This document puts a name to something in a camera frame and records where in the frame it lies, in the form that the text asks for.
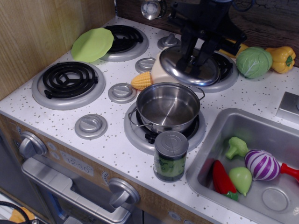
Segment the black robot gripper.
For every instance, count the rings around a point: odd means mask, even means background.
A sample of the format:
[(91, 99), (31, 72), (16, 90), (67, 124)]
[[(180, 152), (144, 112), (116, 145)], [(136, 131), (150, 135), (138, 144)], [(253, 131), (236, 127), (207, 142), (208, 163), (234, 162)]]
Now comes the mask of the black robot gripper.
[[(201, 0), (198, 4), (172, 2), (168, 22), (181, 32), (180, 53), (177, 68), (188, 65), (200, 67), (206, 63), (215, 50), (238, 50), (247, 40), (230, 19), (231, 0)], [(199, 54), (193, 55), (197, 40), (201, 39)]]

